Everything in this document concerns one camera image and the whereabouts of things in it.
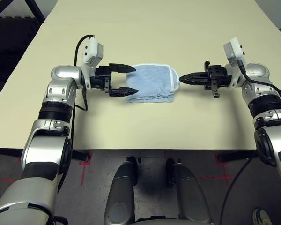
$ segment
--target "towel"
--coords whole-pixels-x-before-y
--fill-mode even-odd
[[[173,102],[179,87],[176,71],[166,64],[139,64],[126,75],[127,87],[139,90],[126,97],[127,102]]]

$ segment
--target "floor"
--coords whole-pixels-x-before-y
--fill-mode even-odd
[[[178,216],[175,188],[164,184],[166,158],[182,159],[197,176],[208,201],[213,220],[218,223],[222,201],[245,160],[219,163],[214,151],[185,150],[94,150],[88,164],[72,161],[56,202],[56,215],[70,225],[104,224],[104,209],[117,168],[127,156],[141,157],[140,178],[134,188],[136,218],[152,215]],[[0,196],[20,177],[20,161],[0,155]],[[275,168],[258,158],[244,170],[232,189],[224,212],[224,225],[252,225],[251,213],[264,208],[273,225],[281,225],[281,181]]]

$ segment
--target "wall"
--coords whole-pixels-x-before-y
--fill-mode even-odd
[[[281,0],[255,0],[267,17],[281,28]]]

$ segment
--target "table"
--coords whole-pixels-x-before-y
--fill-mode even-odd
[[[247,62],[266,65],[281,89],[281,34],[252,0],[59,0],[0,93],[0,148],[25,145],[50,71],[73,64],[76,43],[85,34],[95,34],[104,45],[100,65],[165,63],[179,76],[203,71],[206,60],[224,66],[222,45],[237,36]],[[112,85],[125,86],[125,75],[113,74]],[[255,149],[241,90],[219,93],[213,99],[203,87],[180,84],[173,103],[128,104],[93,90],[89,111],[76,110],[74,148]]]

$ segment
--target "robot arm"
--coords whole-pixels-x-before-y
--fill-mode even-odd
[[[205,71],[184,75],[180,81],[191,85],[204,85],[214,98],[220,97],[218,88],[228,90],[241,87],[255,126],[258,155],[265,164],[275,166],[281,176],[281,90],[269,80],[269,70],[259,63],[246,64],[242,46],[235,37],[224,45],[229,61],[225,67],[210,66]]]
[[[109,64],[96,68],[103,46],[89,36],[81,67],[61,65],[51,72],[39,116],[34,121],[22,153],[22,175],[0,199],[0,225],[51,225],[54,205],[72,156],[70,121],[76,90],[99,88],[110,96],[127,96],[138,90],[113,89],[111,72],[135,71],[128,65]]]

